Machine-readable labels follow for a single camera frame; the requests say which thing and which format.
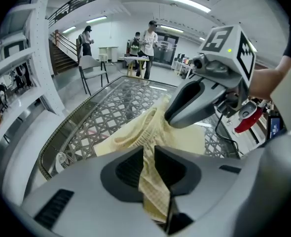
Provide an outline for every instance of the cap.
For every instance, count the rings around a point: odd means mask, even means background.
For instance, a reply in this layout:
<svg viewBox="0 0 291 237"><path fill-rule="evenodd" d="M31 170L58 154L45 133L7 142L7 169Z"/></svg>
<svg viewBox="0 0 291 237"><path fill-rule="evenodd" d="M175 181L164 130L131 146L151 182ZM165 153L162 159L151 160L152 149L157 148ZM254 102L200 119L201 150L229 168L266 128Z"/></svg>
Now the cap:
<svg viewBox="0 0 291 237"><path fill-rule="evenodd" d="M151 20L151 21L149 22L149 25L156 25L156 26L157 26L157 22L156 22L155 20Z"/></svg>

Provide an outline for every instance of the yellow cloth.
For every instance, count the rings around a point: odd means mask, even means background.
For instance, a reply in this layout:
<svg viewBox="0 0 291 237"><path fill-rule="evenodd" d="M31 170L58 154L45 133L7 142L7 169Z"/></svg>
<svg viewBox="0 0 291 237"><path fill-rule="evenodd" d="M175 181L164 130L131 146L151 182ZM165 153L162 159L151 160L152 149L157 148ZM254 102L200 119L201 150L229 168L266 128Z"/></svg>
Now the yellow cloth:
<svg viewBox="0 0 291 237"><path fill-rule="evenodd" d="M144 194L144 209L152 219L166 222L170 192L154 166L154 146L169 146L195 154L205 152L205 134L201 127L191 125L176 129L165 121L164 113L169 97L136 117L105 141L97 144L97 156L128 147L144 146L144 168L140 175L139 190Z"/></svg>

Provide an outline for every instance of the black vent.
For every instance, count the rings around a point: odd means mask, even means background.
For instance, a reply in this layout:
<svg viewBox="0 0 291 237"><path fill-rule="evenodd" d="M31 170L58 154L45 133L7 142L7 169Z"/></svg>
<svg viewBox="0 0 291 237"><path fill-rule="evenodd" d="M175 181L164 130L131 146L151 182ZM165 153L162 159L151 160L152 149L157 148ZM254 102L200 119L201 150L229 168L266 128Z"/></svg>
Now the black vent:
<svg viewBox="0 0 291 237"><path fill-rule="evenodd" d="M171 197L191 193L201 179L201 170L196 164L170 152L167 147L154 146L154 160Z"/></svg>
<svg viewBox="0 0 291 237"><path fill-rule="evenodd" d="M35 220L43 227L51 229L72 198L73 194L74 192L72 191L58 190L35 216Z"/></svg>
<svg viewBox="0 0 291 237"><path fill-rule="evenodd" d="M105 190L120 201L142 202L143 194L138 184L144 167L144 148L138 146L128 150L103 167L101 182Z"/></svg>
<svg viewBox="0 0 291 237"><path fill-rule="evenodd" d="M186 167L166 154L155 154L155 168L169 190L186 174Z"/></svg>
<svg viewBox="0 0 291 237"><path fill-rule="evenodd" d="M231 172L231 173L235 173L235 174L239 174L240 171L241 171L240 168L232 167L232 166L229 166L229 165L222 165L222 166L220 166L219 169L222 169L224 171L228 171L228 172Z"/></svg>
<svg viewBox="0 0 291 237"><path fill-rule="evenodd" d="M121 162L116 168L116 175L125 184L138 188L141 171L144 167L143 152L134 154Z"/></svg>

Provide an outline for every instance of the railing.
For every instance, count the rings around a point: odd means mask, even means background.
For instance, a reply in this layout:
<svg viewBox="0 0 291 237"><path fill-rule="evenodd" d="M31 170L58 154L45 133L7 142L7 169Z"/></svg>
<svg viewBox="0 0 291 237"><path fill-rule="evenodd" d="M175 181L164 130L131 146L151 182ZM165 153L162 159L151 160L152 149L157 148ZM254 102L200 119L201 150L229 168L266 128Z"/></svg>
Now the railing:
<svg viewBox="0 0 291 237"><path fill-rule="evenodd" d="M66 37L64 37L62 34L60 34L58 31L55 31L54 33L50 34L50 40L57 46L59 47L60 45L64 46L66 48L65 51L71 52L74 54L76 57L77 56L77 49L76 49L76 44L68 40Z"/></svg>
<svg viewBox="0 0 291 237"><path fill-rule="evenodd" d="M70 0L65 5L61 6L56 12L54 12L49 18L49 27L51 27L58 20L62 19L65 15L74 11L75 9L96 0Z"/></svg>

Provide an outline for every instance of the table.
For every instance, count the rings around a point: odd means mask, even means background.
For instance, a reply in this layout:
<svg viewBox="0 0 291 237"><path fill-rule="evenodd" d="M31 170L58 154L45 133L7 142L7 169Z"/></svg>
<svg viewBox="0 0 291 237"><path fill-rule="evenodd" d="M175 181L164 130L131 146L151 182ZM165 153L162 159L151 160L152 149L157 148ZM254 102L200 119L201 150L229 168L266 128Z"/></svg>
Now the table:
<svg viewBox="0 0 291 237"><path fill-rule="evenodd" d="M123 59L128 64L127 76L132 77L132 70L133 70L133 66L134 66L133 65L133 61L138 61L138 63L139 63L139 70L140 70L140 78L143 78L142 77L142 67L144 66L144 62L145 61L149 61L149 58L128 56L128 57L123 57Z"/></svg>
<svg viewBox="0 0 291 237"><path fill-rule="evenodd" d="M186 65L183 62L173 61L172 69L174 69L175 73L177 73L177 71L178 71L178 76L180 75L180 72L181 72L182 68L187 68L188 69L188 72L187 72L187 75L186 75L186 79L187 79L189 77L189 73L193 69L193 67L191 67L189 65Z"/></svg>
<svg viewBox="0 0 291 237"><path fill-rule="evenodd" d="M111 59L111 62L117 62L118 61L118 55L117 50L118 46L103 46L99 47L99 54L107 54L108 59Z"/></svg>
<svg viewBox="0 0 291 237"><path fill-rule="evenodd" d="M64 152L67 166L96 157L94 145L105 140L121 126L149 109L163 94L172 95L175 86L127 76L119 77L79 105L54 131L40 151L37 165L46 179L57 174L55 158ZM215 133L217 115L197 125L205 131L205 155L238 158L231 142L220 140ZM230 138L220 123L220 135Z"/></svg>

